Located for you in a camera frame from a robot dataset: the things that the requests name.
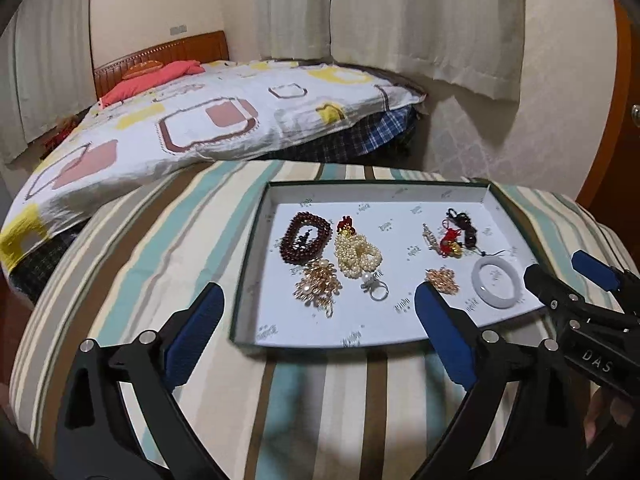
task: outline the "box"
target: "box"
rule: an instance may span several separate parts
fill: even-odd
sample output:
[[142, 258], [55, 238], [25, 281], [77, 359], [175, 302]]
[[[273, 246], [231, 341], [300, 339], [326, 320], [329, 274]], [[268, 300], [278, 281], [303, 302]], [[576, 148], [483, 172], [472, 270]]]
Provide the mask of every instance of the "box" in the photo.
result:
[[[430, 250], [423, 224], [440, 240], [449, 208], [466, 212], [478, 230], [478, 249], [512, 264], [520, 279], [537, 259], [488, 183], [318, 181], [271, 182], [264, 189], [250, 234], [236, 290], [231, 340], [247, 348], [337, 349], [388, 346], [427, 339], [414, 311], [414, 292], [427, 269], [447, 267], [455, 272], [459, 293], [443, 295], [447, 303], [464, 309], [478, 326], [529, 313], [542, 306], [524, 289], [517, 303], [498, 309], [482, 301], [473, 289], [471, 271], [480, 254], [464, 250], [461, 258], [443, 258]], [[303, 266], [286, 264], [280, 241], [291, 219], [309, 211], [327, 220], [332, 238], [322, 257], [337, 269], [342, 284], [334, 296], [334, 314], [305, 306], [293, 297]], [[353, 227], [380, 249], [378, 277], [389, 290], [374, 301], [360, 287], [362, 280], [340, 272], [334, 255], [335, 227], [351, 216]], [[513, 296], [513, 285], [498, 267], [486, 266], [481, 278], [497, 296]], [[381, 295], [382, 290], [375, 291]]]

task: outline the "pillow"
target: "pillow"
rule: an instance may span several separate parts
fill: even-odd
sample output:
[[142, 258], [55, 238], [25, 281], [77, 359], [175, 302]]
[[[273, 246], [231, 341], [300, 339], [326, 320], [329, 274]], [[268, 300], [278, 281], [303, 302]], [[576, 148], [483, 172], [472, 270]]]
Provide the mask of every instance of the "pillow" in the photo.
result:
[[138, 77], [140, 75], [157, 72], [163, 66], [164, 63], [162, 63], [161, 61], [154, 61], [152, 59], [150, 59], [149, 61], [143, 61], [142, 63], [136, 63], [122, 75], [122, 80], [126, 81], [127, 79], [133, 79], [134, 77]]
[[151, 74], [134, 77], [128, 81], [120, 81], [114, 88], [103, 95], [100, 100], [100, 108], [105, 109], [118, 101], [124, 101], [142, 92], [163, 85], [183, 75], [195, 75], [204, 72], [199, 61], [174, 61], [160, 70]]

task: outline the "wooden headboard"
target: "wooden headboard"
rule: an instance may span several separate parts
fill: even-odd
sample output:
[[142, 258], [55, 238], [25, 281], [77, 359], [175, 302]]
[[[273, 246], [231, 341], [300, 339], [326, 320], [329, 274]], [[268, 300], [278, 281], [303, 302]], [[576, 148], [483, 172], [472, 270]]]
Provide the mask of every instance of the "wooden headboard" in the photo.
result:
[[129, 68], [136, 63], [149, 59], [162, 61], [165, 64], [183, 59], [197, 59], [202, 63], [229, 59], [225, 33], [222, 30], [218, 30], [217, 32], [208, 32], [207, 34], [170, 41], [169, 43], [139, 50], [95, 68], [95, 93], [98, 99], [116, 86], [121, 81], [122, 74]]

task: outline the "metal pin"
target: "metal pin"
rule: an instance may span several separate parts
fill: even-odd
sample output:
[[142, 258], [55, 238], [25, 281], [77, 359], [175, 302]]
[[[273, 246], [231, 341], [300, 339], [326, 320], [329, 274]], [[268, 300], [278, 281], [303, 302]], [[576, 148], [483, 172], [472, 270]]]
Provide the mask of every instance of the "metal pin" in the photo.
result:
[[156, 333], [153, 330], [145, 330], [140, 336], [138, 336], [138, 341], [140, 341], [143, 345], [148, 345], [156, 340]]
[[500, 336], [497, 335], [493, 330], [485, 330], [482, 332], [482, 339], [484, 339], [487, 343], [497, 343], [500, 339]]
[[85, 339], [80, 343], [80, 351], [81, 352], [89, 352], [94, 348], [94, 340], [93, 339]]
[[556, 343], [553, 339], [546, 339], [545, 348], [551, 352], [555, 352], [556, 350], [558, 350], [558, 343]]

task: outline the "door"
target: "door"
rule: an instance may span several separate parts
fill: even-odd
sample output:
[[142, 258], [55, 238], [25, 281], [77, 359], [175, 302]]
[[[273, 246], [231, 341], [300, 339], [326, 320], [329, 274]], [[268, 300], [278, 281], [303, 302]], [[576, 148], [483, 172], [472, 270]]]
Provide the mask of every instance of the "door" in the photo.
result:
[[640, 34], [614, 4], [616, 82], [602, 142], [577, 201], [618, 234], [640, 267]]

